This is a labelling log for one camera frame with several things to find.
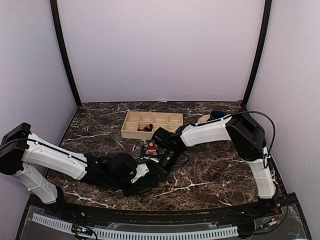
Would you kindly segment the black red yellow argyle sock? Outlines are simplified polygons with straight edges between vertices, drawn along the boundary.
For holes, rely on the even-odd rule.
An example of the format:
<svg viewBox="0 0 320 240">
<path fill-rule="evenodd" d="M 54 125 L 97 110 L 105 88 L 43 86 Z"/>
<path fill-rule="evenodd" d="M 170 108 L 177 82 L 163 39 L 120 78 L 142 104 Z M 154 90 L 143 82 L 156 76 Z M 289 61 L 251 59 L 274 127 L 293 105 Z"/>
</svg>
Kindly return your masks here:
<svg viewBox="0 0 320 240">
<path fill-rule="evenodd" d="M 142 126 L 142 125 L 139 126 L 137 131 L 139 131 L 139 132 L 152 132 L 153 128 L 154 128 L 153 124 L 149 123 L 144 126 Z"/>
</svg>

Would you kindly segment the green christmas bear sock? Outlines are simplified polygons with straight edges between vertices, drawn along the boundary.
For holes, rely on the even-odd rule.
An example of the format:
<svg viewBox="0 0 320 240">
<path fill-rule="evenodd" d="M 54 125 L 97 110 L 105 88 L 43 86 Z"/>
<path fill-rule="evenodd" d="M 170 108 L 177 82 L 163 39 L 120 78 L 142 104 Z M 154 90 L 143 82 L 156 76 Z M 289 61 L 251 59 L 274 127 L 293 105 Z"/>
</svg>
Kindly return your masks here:
<svg viewBox="0 0 320 240">
<path fill-rule="evenodd" d="M 146 143 L 141 147 L 140 157 L 137 160 L 138 164 L 145 164 L 148 168 L 148 173 L 142 177 L 140 183 L 146 188 L 156 188 L 159 182 L 155 179 L 153 163 L 160 161 L 159 147 L 154 142 Z"/>
</svg>

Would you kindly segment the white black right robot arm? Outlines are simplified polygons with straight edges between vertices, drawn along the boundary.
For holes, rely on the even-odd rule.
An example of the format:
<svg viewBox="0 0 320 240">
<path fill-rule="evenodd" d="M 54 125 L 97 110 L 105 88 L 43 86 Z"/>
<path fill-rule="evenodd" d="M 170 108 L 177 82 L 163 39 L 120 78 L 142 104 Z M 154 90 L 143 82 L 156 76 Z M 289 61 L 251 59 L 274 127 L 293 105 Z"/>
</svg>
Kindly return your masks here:
<svg viewBox="0 0 320 240">
<path fill-rule="evenodd" d="M 182 125 L 175 132 L 158 128 L 151 140 L 165 150 L 158 165 L 169 172 L 187 148 L 196 145 L 230 141 L 239 157 L 249 164 L 255 180 L 258 197 L 255 213 L 266 217 L 275 208 L 272 198 L 276 193 L 275 174 L 269 165 L 271 146 L 265 130 L 252 117 L 253 111 L 240 111 L 203 123 Z"/>
</svg>

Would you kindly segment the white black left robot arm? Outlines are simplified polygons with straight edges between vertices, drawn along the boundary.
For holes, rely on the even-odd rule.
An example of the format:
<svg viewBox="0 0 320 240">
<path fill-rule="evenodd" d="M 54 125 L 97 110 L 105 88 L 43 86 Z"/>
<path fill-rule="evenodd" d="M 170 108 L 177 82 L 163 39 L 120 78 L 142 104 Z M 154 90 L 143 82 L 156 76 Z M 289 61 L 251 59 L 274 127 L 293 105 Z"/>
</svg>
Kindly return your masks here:
<svg viewBox="0 0 320 240">
<path fill-rule="evenodd" d="M 8 132 L 0 143 L 0 172 L 18 179 L 60 218 L 67 218 L 70 206 L 63 191 L 38 172 L 35 165 L 63 173 L 98 187 L 113 187 L 125 197 L 144 194 L 158 187 L 155 162 L 138 163 L 131 155 L 95 157 L 75 153 L 51 144 L 31 132 L 31 125 L 21 123 Z"/>
</svg>

